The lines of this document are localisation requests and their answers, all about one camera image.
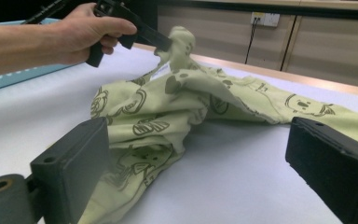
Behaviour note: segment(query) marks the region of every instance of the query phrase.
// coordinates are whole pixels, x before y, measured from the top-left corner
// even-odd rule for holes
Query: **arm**
[[[112,54],[117,38],[136,33],[129,21],[95,17],[95,4],[77,7],[62,21],[46,25],[0,26],[0,74],[54,63],[82,63],[98,41]]]

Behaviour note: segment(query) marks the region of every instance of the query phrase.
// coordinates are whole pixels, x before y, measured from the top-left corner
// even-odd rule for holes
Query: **light green fabric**
[[[279,90],[261,79],[231,77],[222,69],[201,66],[189,57],[195,38],[183,27],[174,27],[170,38],[171,49],[157,52],[161,60],[155,70],[102,86],[92,102],[92,117],[108,120],[112,166],[80,223],[120,220],[158,173],[181,158],[191,126],[205,119],[276,124],[298,116],[358,141],[358,113]]]

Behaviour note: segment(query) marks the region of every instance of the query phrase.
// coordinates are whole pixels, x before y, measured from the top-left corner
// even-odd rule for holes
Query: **finger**
[[[112,48],[117,45],[118,40],[117,40],[117,37],[113,37],[110,35],[104,35],[100,42],[103,46]]]
[[[104,54],[113,54],[113,48],[109,48],[109,47],[106,47],[106,46],[103,46],[103,53]]]
[[[113,17],[101,17],[100,19],[104,21],[103,29],[105,34],[111,36],[114,36],[117,33],[134,35],[137,32],[136,26],[130,21]]]
[[[109,36],[112,36],[112,37],[115,37],[115,38],[119,38],[121,37],[123,34],[121,33],[113,33],[113,34],[110,34]]]

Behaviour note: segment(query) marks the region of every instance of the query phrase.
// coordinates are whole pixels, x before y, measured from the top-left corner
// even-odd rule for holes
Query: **electrical outlet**
[[[264,15],[264,22],[263,24],[265,26],[273,26],[273,27],[277,27],[278,26],[278,21],[279,21],[279,14],[275,14],[275,13],[266,13]]]
[[[266,13],[264,12],[252,12],[251,24],[255,22],[255,20],[259,19],[257,25],[264,25],[264,18]]]

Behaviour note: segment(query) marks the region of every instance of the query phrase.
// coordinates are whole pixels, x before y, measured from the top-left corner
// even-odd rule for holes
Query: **fabric fold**
[[[191,127],[206,119],[277,124],[303,117],[358,141],[358,113],[202,66],[190,58],[195,37],[184,27],[172,28],[170,39],[169,51],[155,52],[160,63],[153,71],[96,93],[91,116],[108,120],[112,162],[80,223],[122,219],[158,174],[182,157]]]

